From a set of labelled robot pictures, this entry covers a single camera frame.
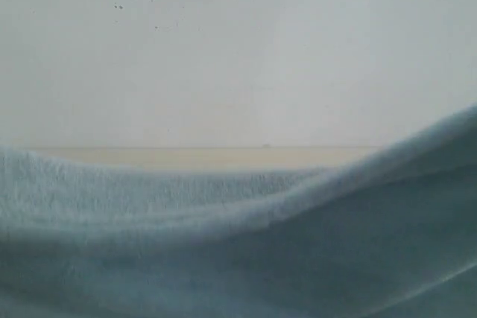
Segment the light blue fluffy towel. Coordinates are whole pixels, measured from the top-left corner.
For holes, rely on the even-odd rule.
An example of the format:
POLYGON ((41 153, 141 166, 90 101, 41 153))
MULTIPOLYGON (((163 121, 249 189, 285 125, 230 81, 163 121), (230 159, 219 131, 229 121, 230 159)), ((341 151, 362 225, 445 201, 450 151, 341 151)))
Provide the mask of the light blue fluffy towel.
POLYGON ((1 149, 3 317, 474 317, 476 108, 336 168, 1 149))

